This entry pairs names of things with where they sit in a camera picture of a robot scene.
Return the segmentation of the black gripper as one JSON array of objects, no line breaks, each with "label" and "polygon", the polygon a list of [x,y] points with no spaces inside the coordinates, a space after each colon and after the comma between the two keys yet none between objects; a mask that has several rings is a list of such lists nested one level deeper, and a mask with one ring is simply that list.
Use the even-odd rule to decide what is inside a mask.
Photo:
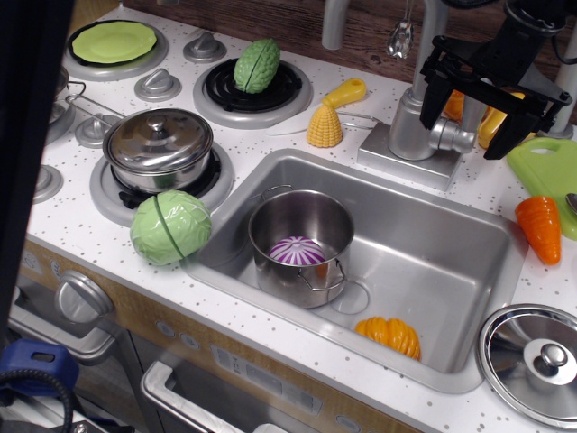
[{"label": "black gripper", "polygon": [[508,114],[484,153],[486,160],[502,159],[539,130],[541,118],[553,118],[571,104],[570,94],[512,42],[436,36],[421,74],[427,88],[420,121],[427,130],[433,129],[454,90]]}]

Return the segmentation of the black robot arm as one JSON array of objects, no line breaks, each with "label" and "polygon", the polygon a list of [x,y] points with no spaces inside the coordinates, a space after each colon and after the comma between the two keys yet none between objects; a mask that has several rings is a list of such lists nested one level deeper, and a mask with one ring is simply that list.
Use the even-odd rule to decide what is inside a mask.
[{"label": "black robot arm", "polygon": [[574,1],[507,1],[506,19],[490,41],[472,42],[437,35],[422,74],[428,85],[420,121],[432,129],[453,91],[458,90],[506,114],[485,159],[506,156],[529,134],[547,132],[570,94],[534,65],[546,41],[555,42]]}]

